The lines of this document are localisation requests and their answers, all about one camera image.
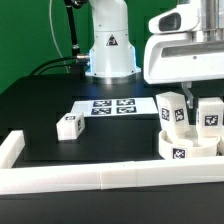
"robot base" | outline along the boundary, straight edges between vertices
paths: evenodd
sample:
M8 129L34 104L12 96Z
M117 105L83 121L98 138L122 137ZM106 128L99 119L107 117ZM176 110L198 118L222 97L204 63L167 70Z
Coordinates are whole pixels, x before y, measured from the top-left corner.
M85 79L88 82L104 84L104 85L113 85L113 84L122 84L128 82L134 82L142 77L141 69L137 68L136 73L127 75L127 76L118 76L118 77L100 77L86 72Z

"black cable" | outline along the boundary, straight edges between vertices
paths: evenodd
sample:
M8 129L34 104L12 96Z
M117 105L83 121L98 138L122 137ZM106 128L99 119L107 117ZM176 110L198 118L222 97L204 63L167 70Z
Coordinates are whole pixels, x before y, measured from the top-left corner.
M82 4L79 4L77 1L71 0L72 6L75 9L81 9L82 8Z
M80 48L78 45L78 38L76 34L76 26L74 20L74 14L72 10L72 1L71 0L64 0L68 15L68 22L69 22L69 29L72 41L72 55L75 56L80 53Z
M74 60L74 59L77 59L77 57L76 57L76 56L69 56L69 57L58 58L58 59L54 59L54 60L45 62L45 63L41 64L40 66L38 66L37 68L35 68L35 69L29 74L29 76L35 75L35 73L36 73L37 71L39 71L40 69L44 68L44 67L47 66L47 65L50 65L50 64L53 64L53 63L56 63L56 62L61 62L61 61Z
M54 66L50 66L50 67L47 67L47 68L43 69L42 71L40 71L37 75L42 75L45 71L47 71L49 69L66 67L66 66L69 67L69 66L72 66L72 65L74 65L74 63L67 64L67 65L54 65Z

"white container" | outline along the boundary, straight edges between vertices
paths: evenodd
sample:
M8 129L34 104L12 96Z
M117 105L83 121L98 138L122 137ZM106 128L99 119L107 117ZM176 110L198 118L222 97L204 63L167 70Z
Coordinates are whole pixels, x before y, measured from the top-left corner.
M199 141L196 127L190 126L186 132L185 139L179 139L174 143L167 141L167 132L159 133L159 154L164 159L186 159L197 157L212 157L217 155L217 147L220 137L206 138Z

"warning label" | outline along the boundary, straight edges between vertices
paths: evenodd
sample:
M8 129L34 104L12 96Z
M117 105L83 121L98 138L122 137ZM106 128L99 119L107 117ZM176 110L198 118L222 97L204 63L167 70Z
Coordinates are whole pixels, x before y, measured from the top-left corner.
M110 36L110 39L109 39L108 42L107 42L107 46L117 46L117 45L118 45L118 43L117 43L117 41L116 41L114 35L112 34L112 35Z

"white block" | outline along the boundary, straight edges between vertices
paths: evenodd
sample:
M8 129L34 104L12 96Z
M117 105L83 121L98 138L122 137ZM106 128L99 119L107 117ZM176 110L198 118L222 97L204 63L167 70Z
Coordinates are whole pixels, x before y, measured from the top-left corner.
M134 162L111 164L109 170L100 172L101 189L136 187Z
M24 146L23 131L12 131L0 146L0 169L11 168Z
M136 163L137 187L224 181L224 157Z
M187 132L189 128L186 102L183 95L173 92L156 96L161 128L173 136Z
M59 141L77 139L85 128L83 113L67 113L56 126Z
M223 110L219 97L199 99L196 129L200 137L221 136Z

